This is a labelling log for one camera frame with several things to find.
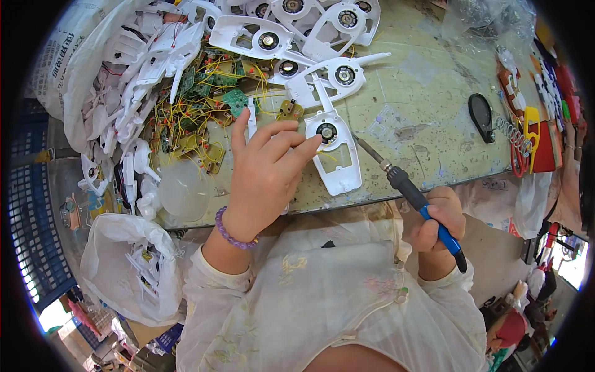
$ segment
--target pink flower embroidery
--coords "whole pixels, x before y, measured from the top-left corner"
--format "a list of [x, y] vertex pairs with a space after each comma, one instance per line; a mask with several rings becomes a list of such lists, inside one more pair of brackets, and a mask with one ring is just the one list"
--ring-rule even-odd
[[395, 292], [398, 290], [394, 279], [382, 281], [376, 278], [367, 278], [364, 280], [364, 285], [382, 299], [394, 297]]

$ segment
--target pile of white plastic parts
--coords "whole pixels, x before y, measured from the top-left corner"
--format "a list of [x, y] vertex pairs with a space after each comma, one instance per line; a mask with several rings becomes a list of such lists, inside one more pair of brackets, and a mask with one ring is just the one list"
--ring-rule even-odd
[[[93, 161], [82, 154], [85, 179], [80, 186], [86, 184], [103, 195], [118, 162], [124, 181], [130, 180], [123, 185], [127, 195], [137, 194], [133, 172], [148, 173], [159, 182], [148, 164], [149, 146], [138, 138], [157, 102], [154, 87], [164, 77], [173, 77], [169, 102], [174, 103], [184, 69], [208, 37], [213, 47], [277, 60], [267, 82], [283, 85], [286, 98], [304, 109], [321, 107], [305, 119], [306, 137], [325, 131], [329, 136], [323, 134], [319, 150], [332, 151], [343, 143], [349, 148], [351, 165], [337, 166], [330, 173], [318, 156], [314, 158], [328, 192], [338, 195], [357, 189], [362, 179], [356, 146], [333, 102], [362, 87], [366, 82], [362, 66], [390, 55], [343, 57], [352, 44], [369, 45], [379, 22], [378, 0], [182, 0], [177, 5], [164, 1], [142, 5], [105, 44], [98, 84], [83, 104]], [[118, 143], [122, 155], [113, 160]]]

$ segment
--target shirt sleeve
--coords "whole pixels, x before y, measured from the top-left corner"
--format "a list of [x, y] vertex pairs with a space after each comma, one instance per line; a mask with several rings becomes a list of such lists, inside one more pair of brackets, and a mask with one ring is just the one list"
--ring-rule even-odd
[[461, 273], [455, 266], [444, 278], [428, 282], [418, 279], [421, 288], [449, 316], [453, 323], [461, 329], [478, 351], [486, 352], [486, 324], [483, 315], [475, 306], [469, 294], [473, 286], [475, 269], [467, 260], [467, 272]]
[[209, 265], [202, 255], [202, 245], [190, 260], [192, 266], [182, 288], [188, 303], [186, 324], [176, 347], [179, 372], [198, 371], [205, 351], [253, 282], [250, 268], [245, 273], [229, 275]]

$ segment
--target white blouse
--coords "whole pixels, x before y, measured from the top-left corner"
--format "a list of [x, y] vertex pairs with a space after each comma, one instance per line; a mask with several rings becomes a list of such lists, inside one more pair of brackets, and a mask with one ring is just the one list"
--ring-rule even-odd
[[199, 249], [177, 370], [303, 371], [329, 346], [358, 344], [408, 371], [478, 371], [486, 328], [468, 293], [473, 266], [416, 281], [394, 263], [392, 217], [388, 204], [301, 217], [240, 275]]

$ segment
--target concrete floor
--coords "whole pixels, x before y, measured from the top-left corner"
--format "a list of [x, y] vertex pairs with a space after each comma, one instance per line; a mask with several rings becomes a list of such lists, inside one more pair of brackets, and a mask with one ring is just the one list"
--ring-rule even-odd
[[[489, 227], [468, 215], [465, 217], [465, 237], [460, 243], [475, 268], [474, 284], [469, 293], [480, 307], [492, 296], [505, 296], [519, 280], [524, 281], [529, 266], [519, 257], [523, 243], [521, 238]], [[418, 271], [417, 259], [415, 252], [407, 259], [405, 268], [412, 274]]]

